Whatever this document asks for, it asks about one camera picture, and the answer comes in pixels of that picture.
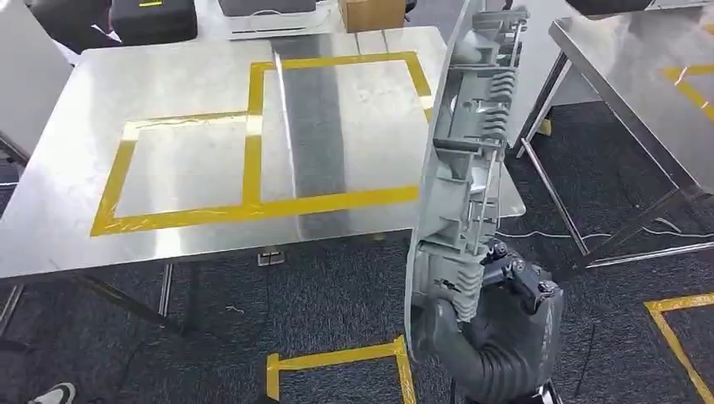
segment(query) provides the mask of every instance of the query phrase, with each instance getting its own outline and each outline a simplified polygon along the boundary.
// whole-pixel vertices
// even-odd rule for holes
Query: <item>white cable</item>
[[[325,24],[325,23],[328,21],[328,19],[330,18],[330,15],[332,15],[332,12],[333,12],[333,10],[332,10],[331,8],[328,8],[328,11],[326,12],[325,18],[322,19],[322,21],[320,21],[319,24],[315,24],[315,25],[313,25],[312,27],[307,27],[307,26],[305,26],[305,27],[295,27],[294,30],[295,30],[295,31],[302,31],[302,30],[304,30],[304,29],[315,29],[315,28],[319,28],[319,27],[321,27],[323,24]],[[256,11],[255,13],[252,13],[252,14],[248,15],[248,20],[247,20],[247,21],[248,21],[248,30],[253,31],[254,33],[259,33],[260,31],[258,31],[257,29],[253,28],[253,24],[251,24],[251,19],[252,19],[253,17],[259,16],[260,14],[265,14],[265,13],[276,14],[276,15],[279,15],[279,16],[284,16],[284,15],[285,15],[285,14],[281,13],[281,12],[278,11],[278,10],[273,10],[272,8],[270,8],[270,9],[267,9],[267,8],[266,8],[265,10],[258,10],[258,11]],[[301,14],[301,15],[292,15],[291,17],[304,17],[304,15],[303,15],[303,14]]]
[[[541,235],[543,237],[550,237],[550,238],[571,238],[569,234],[550,234],[550,233],[544,233],[542,231],[531,231],[530,233],[525,233],[525,234],[506,234],[502,233],[500,231],[496,231],[496,234],[502,237],[511,237],[511,238],[527,238],[531,237],[534,234]],[[583,240],[587,240],[590,237],[609,237],[610,234],[605,234],[605,233],[594,233],[594,234],[588,234],[587,236],[583,237]]]
[[[646,227],[642,228],[644,231],[646,231],[649,234],[653,234],[655,236],[661,236],[661,235],[668,235],[668,236],[677,236],[677,237],[692,237],[692,238],[709,238],[709,237],[714,237],[714,233],[709,233],[709,234],[689,234],[689,233],[675,233],[673,231],[654,231],[647,229]]]
[[[676,231],[676,232],[678,232],[678,233],[681,233],[681,232],[682,232],[682,230],[679,229],[677,226],[673,225],[671,221],[668,221],[667,219],[664,219],[663,217],[658,217],[658,218],[655,219],[654,221],[658,221],[658,222],[660,222],[660,223],[663,223],[663,224],[669,226],[670,228],[672,228],[674,231]]]
[[[709,238],[709,237],[714,237],[714,233],[709,233],[709,234],[682,234],[682,233],[675,233],[673,231],[654,231],[650,230],[646,227],[642,228],[644,231],[646,231],[649,234],[653,234],[655,236],[676,236],[676,237],[690,237],[690,238]],[[544,233],[542,231],[531,231],[530,233],[525,233],[525,234],[506,234],[502,233],[500,231],[496,231],[496,234],[498,234],[501,237],[509,237],[509,238],[527,238],[531,237],[535,234],[538,234],[543,237],[550,237],[550,238],[571,238],[569,234],[549,234],[549,233]],[[594,234],[588,234],[587,236],[583,237],[583,240],[587,240],[590,237],[610,237],[612,236],[611,234],[606,234],[606,233],[594,233]]]

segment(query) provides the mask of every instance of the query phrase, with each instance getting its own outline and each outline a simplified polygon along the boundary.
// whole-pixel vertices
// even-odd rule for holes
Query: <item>cardboard box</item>
[[[401,28],[406,7],[406,0],[339,0],[347,32]]]

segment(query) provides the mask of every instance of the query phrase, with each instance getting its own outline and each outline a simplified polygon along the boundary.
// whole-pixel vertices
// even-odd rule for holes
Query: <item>stainless steel table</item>
[[[159,312],[91,273],[413,227],[444,55],[436,28],[85,52],[0,221],[0,279],[71,275],[177,329],[170,265]]]
[[[562,53],[521,131],[522,147],[548,188],[587,268],[714,248],[714,242],[605,258],[673,204],[714,193],[714,6],[559,19],[550,28]],[[592,251],[530,145],[530,129],[572,63],[673,184],[649,209]]]

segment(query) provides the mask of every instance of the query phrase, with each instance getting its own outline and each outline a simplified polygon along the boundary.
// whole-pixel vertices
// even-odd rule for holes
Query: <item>yellow floor tape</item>
[[[399,385],[402,387],[404,404],[416,404],[412,370],[409,367],[409,357],[404,336],[399,336],[391,343],[373,347],[346,349],[344,351],[316,353],[292,359],[280,360],[277,353],[268,355],[265,371],[265,390],[268,397],[280,400],[280,371],[302,370],[330,366],[333,364],[348,364],[362,360],[395,357],[399,371]]]
[[[666,311],[708,305],[714,305],[714,293],[645,302],[645,306],[647,307],[650,316],[652,316],[654,323],[657,324],[659,331],[661,331],[662,335],[664,335],[664,339],[667,340],[669,347],[672,349],[672,352],[674,352],[674,356],[676,356],[682,366],[685,367],[687,374],[692,380],[692,383],[694,383],[694,386],[699,392],[702,400],[704,400],[705,404],[714,404],[714,396],[711,394],[709,387],[706,386],[704,380],[694,369],[694,365],[692,365],[689,357],[687,357],[687,354],[682,348],[682,344],[679,342],[677,336],[674,335],[672,327],[669,326],[663,315]]]

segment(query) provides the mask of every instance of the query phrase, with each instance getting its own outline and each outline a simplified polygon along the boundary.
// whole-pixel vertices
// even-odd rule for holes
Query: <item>cable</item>
[[[690,234],[690,233],[682,233],[682,231],[675,226],[672,222],[668,221],[667,219],[664,219],[662,217],[658,217],[654,221],[662,223],[666,226],[671,227],[674,231],[655,231],[647,227],[643,227],[642,229],[646,231],[649,234],[652,234],[654,236],[675,236],[675,237],[684,237],[684,238],[710,238],[714,237],[714,233],[708,233],[708,234]],[[569,234],[551,234],[551,233],[545,233],[543,231],[531,231],[530,233],[525,233],[525,234],[506,234],[502,233],[500,231],[496,231],[496,234],[501,236],[501,237],[509,237],[509,238],[527,238],[531,237],[534,235],[539,235],[543,237],[549,237],[549,238],[572,238]],[[608,233],[593,233],[593,234],[588,234],[587,236],[583,237],[583,240],[587,240],[590,237],[610,237],[612,236],[611,234]]]
[[[453,377],[449,386],[449,403],[456,404],[456,380]]]
[[[258,343],[258,340],[260,339],[261,336],[263,336],[265,329],[268,326],[268,323],[270,321],[270,267],[265,268],[265,314],[263,318],[263,323],[260,326],[259,330],[256,331],[254,335],[252,335],[248,341],[249,343],[243,344],[243,346],[255,346]],[[217,339],[219,342],[224,343],[224,344],[230,344],[231,342],[224,341],[221,337],[215,335],[213,332],[210,332],[208,330],[201,330],[200,328],[196,327],[192,331],[202,331],[203,335],[212,337]],[[183,338],[189,338],[190,335],[184,335]],[[157,345],[167,342],[167,339],[164,338],[163,336],[160,337],[157,341],[149,343],[147,341],[148,338],[142,339],[130,352],[129,356],[127,357],[126,362],[122,366],[121,372],[120,372],[120,377],[117,380],[116,387],[115,387],[115,392],[114,392],[114,397],[113,401],[111,402],[118,402],[119,395],[121,393],[121,389],[123,388],[124,384],[126,383],[126,380],[128,379],[129,376],[129,369],[131,367],[131,363],[134,361],[134,358],[140,353],[145,348],[153,348],[156,347]],[[95,403],[102,403],[104,402],[103,397],[97,397],[95,399],[92,399],[91,401]]]
[[[278,10],[273,10],[272,8],[266,8],[265,10],[258,10],[258,11],[256,11],[255,13],[252,13],[252,14],[248,15],[248,19],[247,19],[247,22],[248,22],[248,30],[249,30],[249,31],[253,31],[254,33],[260,32],[261,29],[255,29],[255,28],[253,28],[253,24],[251,23],[251,20],[253,19],[253,17],[259,16],[259,15],[261,15],[261,14],[266,14],[266,13],[268,13],[268,14],[275,14],[275,15],[279,15],[279,16],[284,16],[284,15],[285,15],[285,14],[281,13],[281,12],[278,11]],[[319,28],[319,27],[321,27],[323,24],[325,24],[325,23],[329,20],[329,18],[330,18],[330,16],[332,15],[332,13],[333,13],[333,10],[332,10],[331,8],[328,8],[328,11],[326,12],[325,18],[322,19],[322,21],[320,21],[319,24],[315,24],[315,25],[313,25],[312,27],[307,27],[307,26],[305,26],[305,27],[295,27],[295,28],[287,28],[287,29],[292,30],[292,31],[302,31],[302,30],[304,30],[304,29],[315,29],[315,28]],[[302,17],[302,15],[296,15],[296,16],[291,16],[291,17]]]
[[[658,221],[658,222],[660,222],[660,223],[663,223],[663,224],[665,224],[665,225],[671,227],[674,231],[676,231],[676,232],[678,232],[678,233],[681,233],[681,232],[682,232],[682,230],[681,230],[680,228],[678,228],[677,226],[675,226],[674,224],[672,224],[671,221],[668,221],[667,219],[664,219],[663,217],[658,217],[658,218],[655,219],[654,221]]]
[[[550,234],[550,233],[544,233],[543,231],[531,231],[530,233],[525,233],[525,234],[506,234],[502,233],[500,231],[496,231],[496,234],[498,234],[501,237],[510,237],[510,238],[527,238],[531,237],[535,234],[543,236],[543,237],[550,237],[550,238],[571,238],[569,234]],[[595,233],[595,234],[588,234],[587,236],[583,237],[584,240],[589,239],[590,237],[609,237],[610,234],[605,234],[605,233]]]

